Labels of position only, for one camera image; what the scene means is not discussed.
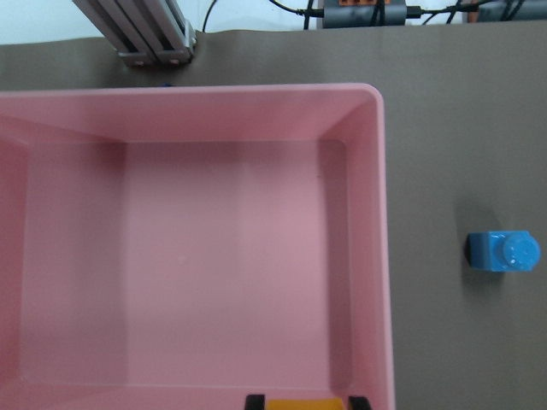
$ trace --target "black cable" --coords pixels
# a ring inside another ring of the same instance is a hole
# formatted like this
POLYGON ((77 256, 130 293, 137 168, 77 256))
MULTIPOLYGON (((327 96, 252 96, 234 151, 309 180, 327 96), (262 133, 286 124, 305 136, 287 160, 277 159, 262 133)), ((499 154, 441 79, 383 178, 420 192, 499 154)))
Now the black cable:
POLYGON ((306 15, 304 16, 304 30, 309 29, 309 11, 314 6, 314 0, 308 0, 308 6, 306 7, 306 15))
POLYGON ((378 2, 376 2, 376 4, 374 5, 373 16, 370 18, 370 24, 369 24, 370 27, 376 26, 376 19, 378 18, 378 11, 379 11, 379 6, 378 6, 378 2))
POLYGON ((385 26, 385 0, 376 0, 379 7, 379 24, 385 26))
POLYGON ((269 0, 269 2, 271 4, 276 5, 280 9, 283 9, 284 11, 288 11, 289 13, 294 13, 295 15, 303 15, 303 13, 301 12, 302 10, 291 9, 291 8, 285 6, 284 4, 281 4, 281 3, 277 2, 276 0, 269 0))
POLYGON ((505 0, 505 7, 503 8, 502 17, 499 19, 500 21, 505 21, 507 19, 507 16, 509 15, 509 11, 513 7, 513 0, 505 0))
MULTIPOLYGON (((422 25, 425 26, 433 17, 436 15, 440 15, 442 13, 452 13, 452 12, 471 12, 471 11, 477 11, 480 6, 483 4, 496 2, 497 0, 480 0, 477 3, 468 3, 468 4, 460 4, 460 5, 454 5, 454 6, 448 6, 444 9, 437 9, 437 10, 421 10, 421 15, 430 15, 423 23, 422 25)), ((415 7, 409 9, 407 8, 407 13, 410 12, 412 14, 412 18, 415 18, 415 15, 417 13, 417 10, 415 7)))
POLYGON ((207 10, 207 14, 205 15, 205 20, 203 21, 203 27, 202 32, 205 32, 205 27, 207 26, 207 20, 209 19, 209 15, 211 14, 211 11, 213 10, 213 7, 215 6, 217 0, 213 0, 211 4, 209 5, 209 9, 207 10))
POLYGON ((303 15, 304 17, 306 15, 309 15, 309 17, 315 17, 315 18, 323 18, 325 16, 323 9, 291 9, 290 7, 287 7, 276 0, 268 0, 268 1, 274 6, 277 6, 280 9, 283 9, 284 11, 288 11, 289 13, 294 13, 295 15, 303 15))
POLYGON ((521 9, 522 7, 522 4, 524 4, 526 0, 519 0, 519 2, 516 4, 515 8, 513 9, 513 11, 511 11, 511 14, 507 16, 507 19, 505 19, 505 21, 511 21, 513 20, 513 18, 516 16, 516 14, 519 12, 519 10, 521 9))
MULTIPOLYGON (((458 8, 462 4, 462 0, 458 0, 456 2, 456 5, 454 7, 458 8)), ((456 11, 452 11, 448 17, 448 20, 446 21, 446 24, 450 24, 452 20, 454 20, 454 16, 456 15, 456 11)))
POLYGON ((440 14, 440 13, 441 13, 440 11, 435 11, 435 12, 431 13, 431 15, 430 15, 429 17, 427 17, 426 20, 425 20, 423 23, 421 23, 421 24, 422 24, 423 26, 425 26, 429 21, 431 21, 431 19, 432 19, 433 17, 435 17, 436 15, 438 15, 438 14, 440 14))

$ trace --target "pink bin floor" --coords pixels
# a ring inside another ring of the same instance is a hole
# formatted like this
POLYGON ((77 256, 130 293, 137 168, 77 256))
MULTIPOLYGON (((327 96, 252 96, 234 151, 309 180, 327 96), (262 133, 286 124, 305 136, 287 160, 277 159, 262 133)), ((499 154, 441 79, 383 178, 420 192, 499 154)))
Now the pink bin floor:
POLYGON ((0 408, 393 410, 381 121, 365 85, 0 93, 0 408))

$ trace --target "yellow object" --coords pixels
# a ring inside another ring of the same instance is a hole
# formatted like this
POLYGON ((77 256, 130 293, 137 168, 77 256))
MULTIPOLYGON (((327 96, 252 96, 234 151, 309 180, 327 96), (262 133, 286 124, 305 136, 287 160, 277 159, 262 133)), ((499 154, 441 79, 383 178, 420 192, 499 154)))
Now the yellow object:
POLYGON ((268 400, 266 410, 344 410, 340 399, 268 400))

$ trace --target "blue object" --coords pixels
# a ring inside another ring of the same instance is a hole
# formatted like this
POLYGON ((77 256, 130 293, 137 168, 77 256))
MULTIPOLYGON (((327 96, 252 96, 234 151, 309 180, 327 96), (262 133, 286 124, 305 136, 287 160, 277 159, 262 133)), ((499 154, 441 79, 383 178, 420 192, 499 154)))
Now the blue object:
POLYGON ((528 231, 488 231, 469 234, 471 267, 491 272, 528 272, 541 256, 528 231))

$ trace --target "blue cap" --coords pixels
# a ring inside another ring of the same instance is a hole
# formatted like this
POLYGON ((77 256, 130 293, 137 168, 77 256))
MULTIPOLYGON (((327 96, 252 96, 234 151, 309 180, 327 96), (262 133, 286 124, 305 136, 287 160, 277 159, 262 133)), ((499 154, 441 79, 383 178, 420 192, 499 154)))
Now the blue cap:
POLYGON ((503 258, 519 271, 531 271, 539 262, 538 242, 528 232, 515 232, 503 241, 503 258))

